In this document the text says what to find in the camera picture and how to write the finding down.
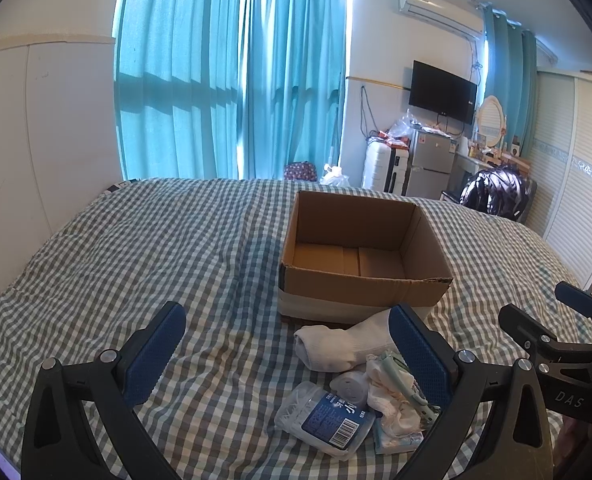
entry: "oval mirror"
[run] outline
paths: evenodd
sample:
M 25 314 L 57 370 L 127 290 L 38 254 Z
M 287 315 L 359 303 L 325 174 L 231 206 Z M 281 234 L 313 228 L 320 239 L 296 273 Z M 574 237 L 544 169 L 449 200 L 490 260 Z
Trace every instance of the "oval mirror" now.
M 485 137 L 488 148 L 496 146 L 505 133 L 503 107 L 494 96 L 487 97 L 476 115 L 479 136 Z

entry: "open cardboard box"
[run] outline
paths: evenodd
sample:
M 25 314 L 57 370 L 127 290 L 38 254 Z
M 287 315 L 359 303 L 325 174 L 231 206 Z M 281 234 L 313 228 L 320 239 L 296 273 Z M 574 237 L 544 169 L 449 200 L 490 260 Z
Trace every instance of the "open cardboard box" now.
M 296 195 L 279 272 L 278 311 L 284 316 L 354 324 L 407 303 L 425 319 L 452 279 L 416 204 Z

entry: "product label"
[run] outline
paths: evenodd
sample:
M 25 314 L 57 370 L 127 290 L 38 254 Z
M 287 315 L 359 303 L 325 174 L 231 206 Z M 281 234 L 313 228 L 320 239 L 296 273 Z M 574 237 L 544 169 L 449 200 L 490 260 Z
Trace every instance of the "product label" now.
M 418 447 L 423 443 L 423 434 L 420 432 L 410 433 L 398 440 L 401 446 Z
M 364 423 L 365 415 L 351 402 L 327 394 L 319 400 L 301 428 L 317 439 L 345 450 Z

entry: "curtain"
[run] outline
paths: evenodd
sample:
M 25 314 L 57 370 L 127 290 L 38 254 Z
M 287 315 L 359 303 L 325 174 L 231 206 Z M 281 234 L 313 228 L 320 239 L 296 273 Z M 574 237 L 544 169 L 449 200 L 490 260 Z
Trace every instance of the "curtain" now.
M 337 160 L 344 99 L 346 0 L 246 0 L 240 142 L 245 178 L 281 178 Z
M 126 178 L 238 177 L 240 0 L 122 0 L 116 123 Z
M 507 116 L 504 142 L 508 147 L 518 137 L 521 153 L 528 153 L 534 130 L 536 104 L 536 37 L 507 17 L 484 9 L 489 47 L 485 97 L 496 96 Z

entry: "screw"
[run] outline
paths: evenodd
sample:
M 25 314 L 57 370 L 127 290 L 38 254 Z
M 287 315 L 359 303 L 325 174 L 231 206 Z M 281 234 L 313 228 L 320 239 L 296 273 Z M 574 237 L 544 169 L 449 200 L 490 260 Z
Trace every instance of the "screw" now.
M 532 363 L 529 362 L 527 359 L 518 359 L 518 365 L 526 372 L 532 369 Z
M 458 352 L 458 359 L 464 363 L 473 363 L 475 358 L 476 356 L 474 355 L 474 352 L 470 350 L 461 350 Z
M 53 357 L 48 357 L 45 361 L 42 362 L 41 368 L 43 370 L 51 370 L 56 366 L 56 359 Z
M 100 354 L 100 360 L 103 363 L 113 363 L 116 359 L 116 352 L 114 350 L 105 350 L 102 354 Z

